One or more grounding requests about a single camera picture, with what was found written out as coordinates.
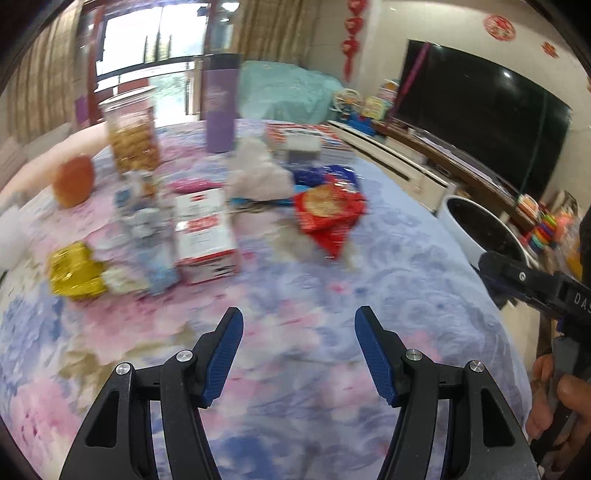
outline finger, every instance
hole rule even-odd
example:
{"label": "finger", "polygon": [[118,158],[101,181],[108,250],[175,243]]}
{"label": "finger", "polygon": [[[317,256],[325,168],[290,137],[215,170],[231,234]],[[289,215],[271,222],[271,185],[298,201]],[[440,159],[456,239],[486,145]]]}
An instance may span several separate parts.
{"label": "finger", "polygon": [[525,423],[525,431],[530,438],[537,439],[552,425],[552,412],[548,404],[546,385],[541,380],[531,383],[532,406],[530,416]]}
{"label": "finger", "polygon": [[591,423],[582,417],[575,422],[569,438],[554,458],[554,470],[562,471],[567,468],[591,433]]}
{"label": "finger", "polygon": [[591,385],[572,375],[563,375],[556,389],[558,399],[591,423]]}
{"label": "finger", "polygon": [[542,358],[542,382],[548,383],[554,375],[554,355],[543,355]]}
{"label": "finger", "polygon": [[542,355],[538,357],[534,362],[534,366],[531,369],[531,379],[542,380],[542,382],[547,382],[552,377],[553,372],[554,357],[552,356],[552,354]]}

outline purple bottle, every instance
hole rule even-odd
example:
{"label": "purple bottle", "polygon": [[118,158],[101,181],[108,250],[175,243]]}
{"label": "purple bottle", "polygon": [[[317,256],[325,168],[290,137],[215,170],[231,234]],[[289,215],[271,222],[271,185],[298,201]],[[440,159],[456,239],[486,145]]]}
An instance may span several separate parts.
{"label": "purple bottle", "polygon": [[236,53],[205,55],[203,96],[207,152],[225,153],[234,148],[238,74],[242,56]]}

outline blue gripper pad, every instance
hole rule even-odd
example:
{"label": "blue gripper pad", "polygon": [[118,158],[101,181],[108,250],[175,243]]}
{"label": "blue gripper pad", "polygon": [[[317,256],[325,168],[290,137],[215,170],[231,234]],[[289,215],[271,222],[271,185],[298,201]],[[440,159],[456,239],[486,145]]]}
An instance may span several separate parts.
{"label": "blue gripper pad", "polygon": [[355,334],[379,396],[392,405],[397,397],[392,384],[392,367],[362,309],[355,312]]}
{"label": "blue gripper pad", "polygon": [[244,319],[240,310],[236,310],[207,365],[205,386],[201,394],[206,406],[210,406],[222,394],[228,372],[236,356],[240,340],[242,340],[243,331]]}

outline television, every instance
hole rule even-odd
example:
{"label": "television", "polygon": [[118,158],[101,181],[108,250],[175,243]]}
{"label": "television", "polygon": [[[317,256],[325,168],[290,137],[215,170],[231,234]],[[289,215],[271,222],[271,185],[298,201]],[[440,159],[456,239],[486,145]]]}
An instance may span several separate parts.
{"label": "television", "polygon": [[409,40],[394,118],[451,144],[539,200],[571,121],[524,76],[453,48]]}

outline red hanging decoration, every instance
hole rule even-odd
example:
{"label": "red hanging decoration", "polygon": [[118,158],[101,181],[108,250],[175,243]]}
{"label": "red hanging decoration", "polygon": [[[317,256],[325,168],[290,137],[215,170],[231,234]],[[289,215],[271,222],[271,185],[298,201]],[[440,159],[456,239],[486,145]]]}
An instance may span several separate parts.
{"label": "red hanging decoration", "polygon": [[345,30],[349,32],[349,35],[357,35],[363,28],[363,18],[352,17],[345,20]]}
{"label": "red hanging decoration", "polygon": [[351,13],[358,17],[361,12],[368,6],[368,0],[347,0],[347,7],[351,10]]}
{"label": "red hanging decoration", "polygon": [[347,7],[353,14],[353,17],[345,20],[345,30],[349,34],[349,38],[340,45],[341,51],[347,57],[345,68],[343,69],[347,82],[351,81],[351,74],[353,73],[353,57],[359,51],[359,41],[355,38],[355,35],[363,28],[364,21],[361,13],[367,6],[368,0],[347,0]]}
{"label": "red hanging decoration", "polygon": [[345,61],[344,73],[345,80],[350,82],[351,73],[353,73],[353,57],[359,51],[359,40],[357,40],[355,37],[349,37],[340,45],[340,49],[347,57],[347,60]]}

